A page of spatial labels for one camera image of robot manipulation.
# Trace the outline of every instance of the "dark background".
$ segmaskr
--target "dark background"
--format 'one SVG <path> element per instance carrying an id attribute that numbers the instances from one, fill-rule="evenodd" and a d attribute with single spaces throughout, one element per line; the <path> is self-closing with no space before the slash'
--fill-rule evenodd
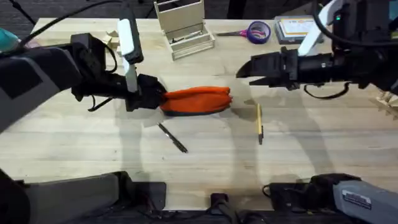
<path id="1" fill-rule="evenodd" d="M 59 17 L 67 12 L 89 4 L 86 0 L 16 0 L 35 20 L 40 17 Z M 135 6 L 137 18 L 147 15 L 154 0 L 131 0 Z M 294 9 L 309 0 L 247 0 L 243 19 L 272 19 L 279 14 Z M 207 19 L 226 19 L 229 0 L 205 0 Z M 106 4 L 82 12 L 76 17 L 112 18 L 118 17 L 118 5 Z M 152 12 L 150 18 L 156 18 Z M 29 34 L 33 25 L 14 9 L 8 0 L 0 0 L 0 27 L 11 31 L 20 38 Z"/>

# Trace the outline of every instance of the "label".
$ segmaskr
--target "label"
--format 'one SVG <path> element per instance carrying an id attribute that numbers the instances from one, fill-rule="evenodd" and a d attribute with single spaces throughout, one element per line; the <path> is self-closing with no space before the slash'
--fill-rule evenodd
<path id="1" fill-rule="evenodd" d="M 342 194 L 343 194 L 343 199 L 346 202 L 353 203 L 360 207 L 372 210 L 372 201 L 370 198 L 353 192 L 349 192 L 348 190 L 343 190 Z"/>

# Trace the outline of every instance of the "orange towel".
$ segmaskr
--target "orange towel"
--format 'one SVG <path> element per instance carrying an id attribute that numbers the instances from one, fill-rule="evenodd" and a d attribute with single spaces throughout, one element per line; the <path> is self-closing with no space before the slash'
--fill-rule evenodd
<path id="1" fill-rule="evenodd" d="M 169 116 L 195 116 L 225 110 L 232 102 L 228 87 L 200 86 L 168 92 L 160 106 Z"/>

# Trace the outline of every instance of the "wooden table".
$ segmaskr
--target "wooden table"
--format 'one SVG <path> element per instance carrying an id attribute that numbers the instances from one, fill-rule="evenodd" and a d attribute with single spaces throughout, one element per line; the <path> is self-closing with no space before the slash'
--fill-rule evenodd
<path id="1" fill-rule="evenodd" d="M 35 29 L 48 21 L 40 19 Z M 213 32 L 225 32 L 250 22 L 207 24 Z M 168 209 L 205 208 L 213 192 L 230 194 L 239 207 L 269 208 L 262 185 L 327 172 L 358 175 L 398 191 L 398 121 L 369 102 L 372 90 L 353 86 L 340 99 L 320 101 L 300 90 L 250 87 L 234 75 L 251 55 L 279 50 L 275 37 L 264 45 L 217 37 L 214 49 L 173 62 L 158 22 L 139 19 L 138 26 L 145 55 L 139 72 L 158 76 L 169 91 L 227 85 L 234 97 L 231 108 L 209 116 L 166 118 L 159 110 L 127 113 L 124 103 L 114 100 L 89 113 L 91 98 L 79 103 L 64 91 L 0 134 L 2 169 L 30 182 L 126 170 L 136 181 L 166 182 Z M 70 35 L 83 32 L 101 38 L 109 28 L 116 28 L 116 19 L 67 19 L 37 40 L 66 43 Z M 328 44 L 320 50 L 327 51 Z M 341 88 L 335 84 L 312 91 L 328 95 Z M 263 109 L 262 146 L 254 102 Z M 156 122 L 163 122 L 189 154 L 181 153 Z"/>

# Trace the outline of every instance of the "paper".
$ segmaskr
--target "paper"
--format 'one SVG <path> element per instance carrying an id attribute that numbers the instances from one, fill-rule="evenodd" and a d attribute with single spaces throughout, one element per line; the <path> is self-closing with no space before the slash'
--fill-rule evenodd
<path id="1" fill-rule="evenodd" d="M 285 37 L 304 37 L 314 21 L 312 18 L 281 19 L 279 25 Z"/>

